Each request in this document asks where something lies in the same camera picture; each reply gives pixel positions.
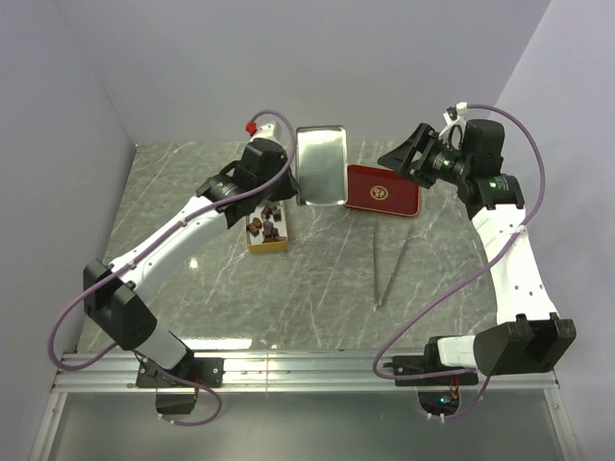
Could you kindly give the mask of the silver tin lid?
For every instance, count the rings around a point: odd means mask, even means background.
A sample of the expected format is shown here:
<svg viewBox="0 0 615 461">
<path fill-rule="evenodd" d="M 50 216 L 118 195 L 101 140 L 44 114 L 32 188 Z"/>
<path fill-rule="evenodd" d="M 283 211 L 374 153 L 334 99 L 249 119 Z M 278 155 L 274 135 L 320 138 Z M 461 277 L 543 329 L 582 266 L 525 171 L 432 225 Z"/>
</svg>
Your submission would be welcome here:
<svg viewBox="0 0 615 461">
<path fill-rule="evenodd" d="M 298 206 L 343 206 L 347 201 L 347 134 L 342 126 L 296 130 Z"/>
</svg>

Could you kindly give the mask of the silver metal tweezers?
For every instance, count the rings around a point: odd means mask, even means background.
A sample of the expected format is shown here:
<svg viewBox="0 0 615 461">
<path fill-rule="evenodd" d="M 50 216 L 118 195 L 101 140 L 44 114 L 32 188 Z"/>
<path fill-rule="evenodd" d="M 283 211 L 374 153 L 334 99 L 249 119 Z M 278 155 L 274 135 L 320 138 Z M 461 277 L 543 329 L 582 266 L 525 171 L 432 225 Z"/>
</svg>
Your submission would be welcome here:
<svg viewBox="0 0 615 461">
<path fill-rule="evenodd" d="M 380 224 L 378 222 L 375 223 L 372 233 L 373 308 L 375 311 L 382 309 L 388 302 L 393 285 L 406 256 L 412 234 L 413 229 L 409 227 L 395 262 L 391 265 L 381 252 L 383 246 L 380 243 Z"/>
</svg>

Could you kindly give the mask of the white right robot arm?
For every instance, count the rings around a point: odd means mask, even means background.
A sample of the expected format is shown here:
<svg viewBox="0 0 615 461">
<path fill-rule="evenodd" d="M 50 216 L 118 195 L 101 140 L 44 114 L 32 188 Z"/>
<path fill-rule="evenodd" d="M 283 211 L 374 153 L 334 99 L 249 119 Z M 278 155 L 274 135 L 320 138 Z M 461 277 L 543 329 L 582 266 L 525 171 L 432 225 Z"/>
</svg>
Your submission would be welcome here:
<svg viewBox="0 0 615 461">
<path fill-rule="evenodd" d="M 497 324 L 474 335 L 432 338 L 426 346 L 423 379 L 444 383 L 451 376 L 480 373 L 504 376 L 547 373 L 577 337 L 575 324 L 559 317 L 542 282 L 527 225 L 544 200 L 546 172 L 537 163 L 539 196 L 532 209 L 518 181 L 493 165 L 491 176 L 458 174 L 468 190 L 467 206 L 488 258 L 475 274 L 439 296 L 416 316 L 429 313 L 454 293 L 484 274 L 490 274 L 496 293 Z"/>
</svg>

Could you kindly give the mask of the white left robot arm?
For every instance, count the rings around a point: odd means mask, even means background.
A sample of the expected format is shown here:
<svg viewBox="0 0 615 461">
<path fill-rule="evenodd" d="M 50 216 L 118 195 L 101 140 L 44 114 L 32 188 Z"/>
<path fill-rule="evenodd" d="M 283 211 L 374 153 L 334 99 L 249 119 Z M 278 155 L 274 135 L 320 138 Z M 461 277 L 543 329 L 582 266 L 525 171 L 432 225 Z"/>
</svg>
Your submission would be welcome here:
<svg viewBox="0 0 615 461">
<path fill-rule="evenodd" d="M 281 124 L 249 122 L 241 157 L 206 179 L 175 216 L 110 263 L 96 260 L 84 269 L 86 315 L 117 347 L 159 369 L 170 385 L 201 379 L 193 350 L 149 308 L 172 272 L 236 224 L 244 225 L 251 246 L 283 242 L 287 200 L 301 206 L 347 202 L 344 129 L 302 127 L 290 131 L 284 147 Z"/>
</svg>

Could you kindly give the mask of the red rectangular tray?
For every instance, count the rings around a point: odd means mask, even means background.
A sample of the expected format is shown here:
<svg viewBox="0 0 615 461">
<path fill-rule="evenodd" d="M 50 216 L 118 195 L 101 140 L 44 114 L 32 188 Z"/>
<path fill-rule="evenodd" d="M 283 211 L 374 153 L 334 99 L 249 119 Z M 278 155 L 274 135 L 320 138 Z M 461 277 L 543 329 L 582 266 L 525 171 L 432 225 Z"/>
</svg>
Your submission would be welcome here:
<svg viewBox="0 0 615 461">
<path fill-rule="evenodd" d="M 347 183 L 346 207 L 400 217 L 419 212 L 419 186 L 391 170 L 350 164 Z"/>
</svg>

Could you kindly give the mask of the gold metal tin box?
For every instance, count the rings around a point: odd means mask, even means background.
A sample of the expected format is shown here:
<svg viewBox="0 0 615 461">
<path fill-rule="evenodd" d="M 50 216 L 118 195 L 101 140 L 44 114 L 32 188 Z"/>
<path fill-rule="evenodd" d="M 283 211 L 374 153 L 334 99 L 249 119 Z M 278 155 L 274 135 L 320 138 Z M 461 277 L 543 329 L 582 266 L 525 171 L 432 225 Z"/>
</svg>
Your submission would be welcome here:
<svg viewBox="0 0 615 461">
<path fill-rule="evenodd" d="M 284 201 L 264 202 L 244 219 L 247 249 L 252 255 L 286 252 L 289 233 Z"/>
</svg>

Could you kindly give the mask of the electronics board with led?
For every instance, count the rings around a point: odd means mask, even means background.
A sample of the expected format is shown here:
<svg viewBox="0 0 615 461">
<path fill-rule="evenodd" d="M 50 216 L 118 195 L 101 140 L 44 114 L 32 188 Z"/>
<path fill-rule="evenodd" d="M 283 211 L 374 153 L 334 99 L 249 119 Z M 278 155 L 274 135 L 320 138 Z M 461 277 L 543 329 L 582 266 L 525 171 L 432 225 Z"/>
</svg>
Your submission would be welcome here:
<svg viewBox="0 0 615 461">
<path fill-rule="evenodd" d="M 458 377 L 451 378 L 446 391 L 419 391 L 418 401 L 428 415 L 438 418 L 453 416 L 460 406 Z"/>
</svg>

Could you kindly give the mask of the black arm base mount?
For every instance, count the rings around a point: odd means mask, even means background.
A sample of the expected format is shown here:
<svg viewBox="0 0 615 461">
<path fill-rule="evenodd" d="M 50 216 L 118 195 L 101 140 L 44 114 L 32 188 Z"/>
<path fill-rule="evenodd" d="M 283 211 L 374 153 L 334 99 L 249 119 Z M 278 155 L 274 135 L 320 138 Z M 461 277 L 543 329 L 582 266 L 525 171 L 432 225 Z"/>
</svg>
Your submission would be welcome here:
<svg viewBox="0 0 615 461">
<path fill-rule="evenodd" d="M 396 377 L 394 381 L 397 387 L 466 386 L 479 384 L 479 376 L 476 372 L 409 380 L 401 379 L 401 376 L 418 376 L 461 370 L 460 367 L 443 366 L 438 361 L 427 359 L 424 355 L 394 355 L 391 359 L 384 362 L 383 367 L 385 370 L 393 372 L 393 375 Z"/>
</svg>

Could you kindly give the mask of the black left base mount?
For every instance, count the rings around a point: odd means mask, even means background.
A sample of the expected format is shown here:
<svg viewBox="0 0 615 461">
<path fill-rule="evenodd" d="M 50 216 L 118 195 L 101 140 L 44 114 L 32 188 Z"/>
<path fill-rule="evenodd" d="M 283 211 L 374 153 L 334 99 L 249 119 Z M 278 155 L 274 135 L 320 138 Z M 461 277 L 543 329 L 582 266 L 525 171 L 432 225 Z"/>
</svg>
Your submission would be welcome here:
<svg viewBox="0 0 615 461">
<path fill-rule="evenodd" d="M 219 388 L 224 375 L 224 359 L 222 357 L 196 357 L 187 367 L 172 370 L 170 374 L 210 388 Z M 171 388 L 181 387 L 182 384 L 162 375 L 151 360 L 141 359 L 135 386 L 137 388 Z"/>
</svg>

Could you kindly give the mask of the black box under rail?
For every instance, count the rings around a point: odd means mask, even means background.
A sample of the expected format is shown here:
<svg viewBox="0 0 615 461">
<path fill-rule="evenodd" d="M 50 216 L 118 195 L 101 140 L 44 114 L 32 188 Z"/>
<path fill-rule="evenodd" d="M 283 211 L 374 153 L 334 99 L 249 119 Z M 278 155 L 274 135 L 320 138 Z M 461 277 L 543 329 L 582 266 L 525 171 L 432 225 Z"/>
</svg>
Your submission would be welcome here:
<svg viewBox="0 0 615 461">
<path fill-rule="evenodd" d="M 190 415 L 198 399 L 198 393 L 156 393 L 155 407 L 162 416 Z"/>
</svg>

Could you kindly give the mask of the aluminium rail frame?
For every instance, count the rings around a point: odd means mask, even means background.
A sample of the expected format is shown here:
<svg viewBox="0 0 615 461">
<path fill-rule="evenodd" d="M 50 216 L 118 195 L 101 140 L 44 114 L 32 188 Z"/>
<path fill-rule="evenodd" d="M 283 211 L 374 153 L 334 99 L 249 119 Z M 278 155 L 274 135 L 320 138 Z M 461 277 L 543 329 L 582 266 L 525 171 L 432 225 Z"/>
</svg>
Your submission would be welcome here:
<svg viewBox="0 0 615 461">
<path fill-rule="evenodd" d="M 61 371 L 36 460 L 577 460 L 556 374 L 499 376 L 461 387 L 458 411 L 428 415 L 419 391 L 372 371 L 382 343 L 423 304 L 484 260 L 454 189 L 421 195 L 416 219 L 288 202 L 290 248 L 252 255 L 242 227 L 177 267 L 149 307 L 199 357 L 222 357 L 217 394 L 188 426 L 158 419 L 156 393 L 137 388 L 140 361 L 93 355 L 107 335 L 87 323 Z M 394 264 L 387 304 L 373 308 L 372 233 Z"/>
</svg>

